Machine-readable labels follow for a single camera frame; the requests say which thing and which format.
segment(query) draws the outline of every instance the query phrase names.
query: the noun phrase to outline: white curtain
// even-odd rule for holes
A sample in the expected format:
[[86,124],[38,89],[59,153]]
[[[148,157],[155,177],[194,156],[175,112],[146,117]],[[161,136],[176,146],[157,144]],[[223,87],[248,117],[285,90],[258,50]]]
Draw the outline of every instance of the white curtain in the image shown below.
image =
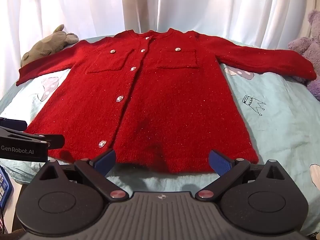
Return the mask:
[[0,97],[21,56],[60,24],[80,39],[133,29],[195,30],[266,49],[309,36],[317,0],[0,0]]

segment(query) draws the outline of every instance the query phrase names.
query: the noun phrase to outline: red knit fabric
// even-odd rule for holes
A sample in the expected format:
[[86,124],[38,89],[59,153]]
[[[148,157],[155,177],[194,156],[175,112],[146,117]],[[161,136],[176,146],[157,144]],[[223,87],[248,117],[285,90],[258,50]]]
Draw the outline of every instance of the red knit fabric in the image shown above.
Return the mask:
[[212,171],[211,149],[257,163],[219,62],[316,78],[312,64],[290,50],[241,47],[193,31],[125,31],[93,44],[81,41],[20,69],[17,85],[71,68],[26,132],[63,134],[63,149],[49,153],[69,162],[113,147],[120,163],[172,173]]

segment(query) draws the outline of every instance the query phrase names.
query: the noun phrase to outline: sleeve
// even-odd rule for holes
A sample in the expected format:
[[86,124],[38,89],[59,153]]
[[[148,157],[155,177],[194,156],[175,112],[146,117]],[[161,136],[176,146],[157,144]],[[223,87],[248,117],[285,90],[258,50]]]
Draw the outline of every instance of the sleeve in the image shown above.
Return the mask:
[[316,79],[312,63],[295,51],[239,46],[224,38],[204,34],[198,34],[197,39],[216,55],[219,63],[255,73],[273,72],[282,76]]
[[19,69],[20,76],[16,86],[45,74],[72,68],[77,62],[85,58],[88,49],[90,49],[90,43],[79,41],[71,48],[28,63]]

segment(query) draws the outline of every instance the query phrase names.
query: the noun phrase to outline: red cardigan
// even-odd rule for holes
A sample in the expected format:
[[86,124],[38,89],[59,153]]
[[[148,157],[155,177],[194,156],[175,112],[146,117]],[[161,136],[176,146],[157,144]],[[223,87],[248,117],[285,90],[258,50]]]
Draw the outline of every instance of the red cardigan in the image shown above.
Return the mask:
[[220,62],[316,78],[312,64],[290,50],[242,47],[194,31],[125,31],[80,41],[19,70],[17,86],[71,68],[26,132],[63,134],[63,149],[49,152],[68,162],[112,147],[119,163],[173,173],[212,171],[211,149],[257,163]]

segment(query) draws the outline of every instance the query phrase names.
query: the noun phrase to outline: collar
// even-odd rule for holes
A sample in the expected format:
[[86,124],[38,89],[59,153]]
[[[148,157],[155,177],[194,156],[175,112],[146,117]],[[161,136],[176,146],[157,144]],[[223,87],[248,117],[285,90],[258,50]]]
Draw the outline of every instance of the collar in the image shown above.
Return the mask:
[[142,34],[135,33],[134,30],[129,30],[128,33],[135,39],[145,39],[146,37],[150,37],[150,38],[153,38],[153,39],[162,39],[162,38],[168,37],[174,31],[175,31],[174,29],[170,28],[165,33],[158,33],[158,32],[155,32],[153,30],[150,30],[150,31],[148,31],[146,33],[142,33]]

